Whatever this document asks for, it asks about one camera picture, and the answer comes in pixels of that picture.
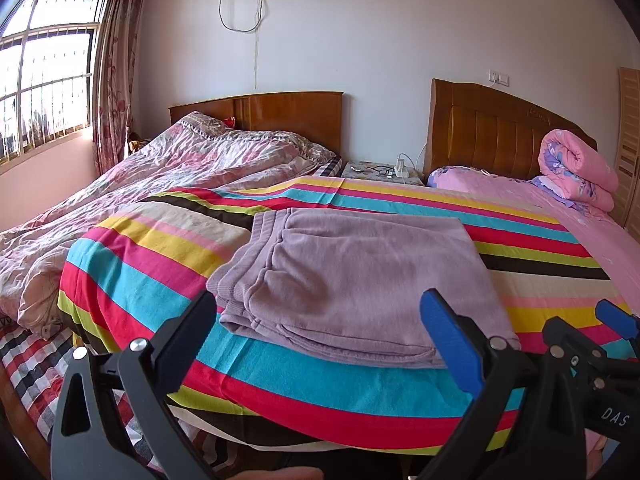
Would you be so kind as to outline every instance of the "wooden wardrobe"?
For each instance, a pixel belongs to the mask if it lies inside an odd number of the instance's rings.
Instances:
[[[611,217],[640,242],[640,70],[620,69],[620,139],[616,155],[620,187]]]

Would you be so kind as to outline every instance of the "curtain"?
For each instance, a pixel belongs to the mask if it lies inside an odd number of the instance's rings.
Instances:
[[[95,57],[92,124],[98,175],[124,158],[143,0],[106,0]]]

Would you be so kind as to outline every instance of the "floral comforter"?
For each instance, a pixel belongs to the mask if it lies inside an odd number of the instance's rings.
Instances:
[[[231,130],[191,113],[88,187],[0,233],[0,315],[45,338],[54,335],[61,325],[56,302],[69,247],[125,204],[177,186],[272,186],[334,155],[297,134]]]

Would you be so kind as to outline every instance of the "headboard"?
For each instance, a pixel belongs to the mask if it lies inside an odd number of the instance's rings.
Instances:
[[[540,174],[542,138],[556,128],[598,149],[579,126],[524,99],[475,83],[434,79],[423,173],[450,165],[533,178]]]
[[[252,94],[169,108],[171,124],[191,112],[236,118],[239,130],[283,130],[300,134],[340,154],[342,92]]]

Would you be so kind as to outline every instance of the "windowsill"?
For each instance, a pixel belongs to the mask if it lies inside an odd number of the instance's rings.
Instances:
[[[82,136],[90,136],[91,134],[92,134],[92,128],[91,126],[87,126],[82,130],[78,130],[77,132],[73,132],[72,134],[68,134],[64,137],[60,137],[59,139],[50,140],[49,142],[46,142],[45,144],[38,146],[37,148],[33,148],[32,150],[28,151],[27,153],[24,153],[23,155],[17,156],[16,158],[14,158],[14,160],[10,160],[9,162],[0,164],[0,176],[5,174],[9,170],[12,170],[22,162],[29,160],[32,156],[36,156],[41,153],[44,153],[47,150],[50,150],[51,148],[55,148],[56,146],[59,146],[60,144],[64,144],[65,142],[69,142],[70,140],[78,139],[79,137],[82,137]]]

